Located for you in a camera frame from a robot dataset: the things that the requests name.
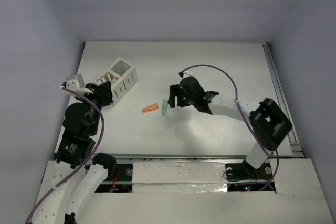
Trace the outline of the yellow capped white marker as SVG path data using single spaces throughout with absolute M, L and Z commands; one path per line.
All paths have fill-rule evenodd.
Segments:
M 109 72 L 106 73 L 106 76 L 107 76 L 107 79 L 112 83 L 113 78 L 112 78 L 112 76 L 110 75 Z

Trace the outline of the green translucent correction tape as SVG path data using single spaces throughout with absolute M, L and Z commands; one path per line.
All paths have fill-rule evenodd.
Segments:
M 167 114 L 168 107 L 169 107 L 168 100 L 164 99 L 162 102 L 161 115 Z

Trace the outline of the orange translucent correction tape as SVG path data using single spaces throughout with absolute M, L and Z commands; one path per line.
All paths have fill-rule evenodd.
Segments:
M 142 109 L 142 113 L 149 113 L 149 112 L 152 112 L 152 111 L 155 111 L 155 110 L 158 110 L 159 109 L 159 105 L 157 103 L 155 104 L 151 104 L 147 107 L 144 107 Z

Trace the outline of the pink capped white marker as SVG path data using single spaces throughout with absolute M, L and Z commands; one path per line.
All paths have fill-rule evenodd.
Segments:
M 96 83 L 97 83 L 98 85 L 103 84 L 103 82 L 102 82 L 101 79 L 97 79 L 97 80 L 96 80 Z

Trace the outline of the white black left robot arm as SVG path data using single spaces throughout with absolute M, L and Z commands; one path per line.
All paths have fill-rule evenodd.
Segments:
M 117 172 L 115 157 L 96 153 L 105 127 L 101 109 L 113 103 L 111 81 L 82 84 L 73 76 L 61 88 L 78 102 L 65 111 L 51 188 L 26 223 L 76 223 L 100 184 Z M 94 141 L 96 134 L 100 138 Z

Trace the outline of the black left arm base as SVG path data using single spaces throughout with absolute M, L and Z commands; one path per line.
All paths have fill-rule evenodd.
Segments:
M 132 164 L 118 164 L 114 177 L 108 177 L 96 189 L 96 193 L 131 193 L 132 192 Z

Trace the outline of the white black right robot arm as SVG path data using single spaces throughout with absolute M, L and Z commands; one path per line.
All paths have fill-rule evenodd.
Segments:
M 171 85 L 169 92 L 167 103 L 171 108 L 193 106 L 201 113 L 225 116 L 246 123 L 257 142 L 241 166 L 241 171 L 248 178 L 260 173 L 264 161 L 276 154 L 279 145 L 292 130 L 288 117 L 270 98 L 261 102 L 226 98 L 219 92 L 205 91 L 193 76 Z

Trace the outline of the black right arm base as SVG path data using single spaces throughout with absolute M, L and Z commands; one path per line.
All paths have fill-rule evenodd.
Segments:
M 227 181 L 228 192 L 276 191 L 270 163 L 258 169 L 242 163 L 228 163 L 222 177 Z

